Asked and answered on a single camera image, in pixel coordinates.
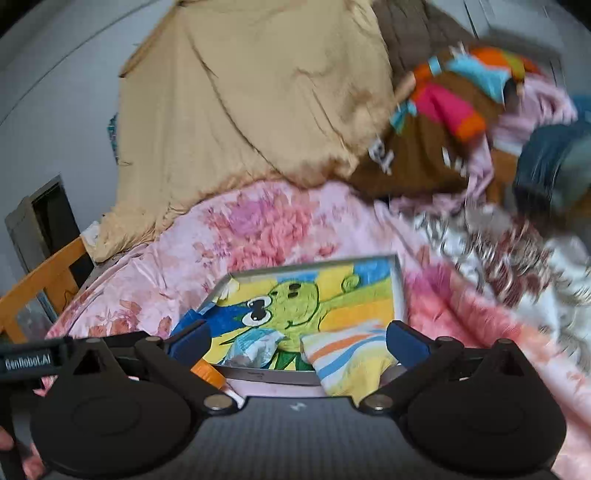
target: wooden chair back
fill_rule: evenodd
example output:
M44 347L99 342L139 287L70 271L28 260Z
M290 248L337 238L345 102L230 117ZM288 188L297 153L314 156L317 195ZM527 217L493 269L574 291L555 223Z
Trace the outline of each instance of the wooden chair back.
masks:
M78 292L69 267L85 253L82 238L78 237L0 297L0 333L5 332L13 343L28 341L17 323L17 313L41 290L45 290L56 313L61 313Z

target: green cartoon character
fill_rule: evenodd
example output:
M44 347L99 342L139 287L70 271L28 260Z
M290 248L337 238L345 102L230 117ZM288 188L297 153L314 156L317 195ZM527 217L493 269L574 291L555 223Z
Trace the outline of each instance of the green cartoon character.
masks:
M318 332L322 320L331 311L392 297L389 278L362 287L358 287L359 283L359 276L352 274L343 280L341 294L320 301L316 283L284 281L273 287L267 295L247 301L246 305L251 311L242 317L242 323L250 327L264 325L265 328L285 334L286 338L279 344L279 350L291 353L287 356L291 361L300 352L300 337Z

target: pink floral bedsheet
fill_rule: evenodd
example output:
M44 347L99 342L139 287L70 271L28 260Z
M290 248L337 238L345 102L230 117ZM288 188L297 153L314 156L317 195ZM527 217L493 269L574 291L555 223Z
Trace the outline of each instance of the pink floral bedsheet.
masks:
M259 182L192 208L158 240L128 252L62 314L49 337L105 336L134 330L167 337L228 271L328 258L391 254L401 258L410 325L466 346L511 338L536 367L567 417L554 465L566 480L591 471L591 386L553 340L472 288L388 207L367 205L329 182L301 192Z

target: beige blanket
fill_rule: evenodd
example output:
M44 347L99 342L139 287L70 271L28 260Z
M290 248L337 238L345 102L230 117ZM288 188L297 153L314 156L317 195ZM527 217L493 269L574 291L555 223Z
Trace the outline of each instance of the beige blanket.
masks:
M369 0L179 2L121 71L117 203L97 262L259 179L347 178L393 109Z

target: human hand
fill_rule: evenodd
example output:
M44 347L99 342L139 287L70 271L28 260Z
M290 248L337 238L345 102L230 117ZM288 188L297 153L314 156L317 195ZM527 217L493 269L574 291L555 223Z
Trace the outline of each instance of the human hand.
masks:
M6 430L0 427L0 450L7 452L12 450L13 447L14 439ZM31 444L31 453L32 455L23 461L22 470L29 480L37 480L45 472L45 467L34 444Z

